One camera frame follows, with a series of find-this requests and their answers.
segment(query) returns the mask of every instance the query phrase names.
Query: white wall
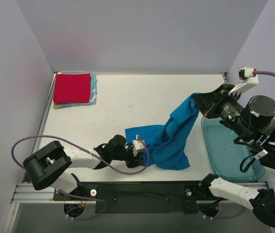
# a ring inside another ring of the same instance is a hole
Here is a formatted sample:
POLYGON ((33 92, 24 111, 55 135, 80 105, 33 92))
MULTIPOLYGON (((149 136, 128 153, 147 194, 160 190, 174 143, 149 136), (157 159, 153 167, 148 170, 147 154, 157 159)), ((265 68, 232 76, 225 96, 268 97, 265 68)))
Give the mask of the white wall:
POLYGON ((55 71, 226 72, 267 0, 17 0, 55 71))
MULTIPOLYGON (((22 171, 10 148, 21 137, 37 133, 52 80, 52 70, 13 0, 0 0, 0 232, 22 171)), ((20 160, 33 142, 20 145, 20 160)))
MULTIPOLYGON (((275 72, 275 0, 269 0, 266 4, 229 69, 230 83, 238 82, 236 69, 242 66, 253 66, 258 70, 275 72)), ((246 104, 254 95, 266 95, 275 100, 275 78, 260 75, 259 85, 243 95, 242 103, 246 104)))

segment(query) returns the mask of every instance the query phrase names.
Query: black cylinder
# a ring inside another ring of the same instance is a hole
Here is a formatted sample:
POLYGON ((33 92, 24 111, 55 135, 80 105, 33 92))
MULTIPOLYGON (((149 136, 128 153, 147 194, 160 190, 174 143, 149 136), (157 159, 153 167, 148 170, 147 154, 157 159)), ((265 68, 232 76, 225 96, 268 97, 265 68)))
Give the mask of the black cylinder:
POLYGON ((251 114, 259 115, 251 117, 252 126, 258 129, 268 126, 275 117, 275 101, 267 96, 253 96, 241 114, 247 124, 250 122, 251 114))

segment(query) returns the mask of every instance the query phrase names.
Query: stack of folded cloth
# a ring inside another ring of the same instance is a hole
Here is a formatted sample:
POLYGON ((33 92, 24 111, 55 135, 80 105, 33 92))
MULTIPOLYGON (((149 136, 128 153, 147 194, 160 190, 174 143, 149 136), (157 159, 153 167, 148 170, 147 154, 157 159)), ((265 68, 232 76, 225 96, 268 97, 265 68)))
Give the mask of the stack of folded cloth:
POLYGON ((95 74, 57 74, 53 108, 67 108, 96 103, 97 78, 95 74))

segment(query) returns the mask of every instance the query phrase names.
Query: light blue patterned cloth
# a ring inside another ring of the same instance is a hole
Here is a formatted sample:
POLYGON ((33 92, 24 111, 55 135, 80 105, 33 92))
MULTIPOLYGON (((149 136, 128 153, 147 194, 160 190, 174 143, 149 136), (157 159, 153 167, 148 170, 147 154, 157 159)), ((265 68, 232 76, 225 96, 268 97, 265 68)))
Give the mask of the light blue patterned cloth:
POLYGON ((82 106, 82 105, 92 105, 96 104, 97 101, 97 77, 95 74, 91 74, 91 95, 90 95, 90 101, 89 103, 61 103, 61 104, 53 104, 54 109, 59 109, 59 108, 68 108, 68 107, 73 107, 73 106, 82 106))

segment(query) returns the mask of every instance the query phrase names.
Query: folded towel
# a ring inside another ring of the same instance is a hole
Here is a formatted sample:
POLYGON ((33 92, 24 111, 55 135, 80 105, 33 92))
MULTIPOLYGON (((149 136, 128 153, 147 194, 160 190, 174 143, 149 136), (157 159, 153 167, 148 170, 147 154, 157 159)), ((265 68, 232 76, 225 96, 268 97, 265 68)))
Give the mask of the folded towel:
POLYGON ((91 96, 90 100, 88 103, 61 103, 61 104, 54 104, 53 108, 54 109, 59 109, 59 108, 68 108, 68 107, 73 107, 73 106, 81 106, 81 105, 93 105, 96 104, 97 98, 96 95, 98 93, 97 89, 97 78, 95 74, 91 74, 91 96))
POLYGON ((191 96, 170 114, 164 126, 151 125, 125 130, 127 142, 132 142, 137 134, 145 141, 150 153, 150 165, 155 163, 160 168, 171 170, 189 167, 184 148, 199 114, 199 108, 191 96))
POLYGON ((54 103, 88 103, 90 95, 90 74, 58 74, 56 76, 54 103))

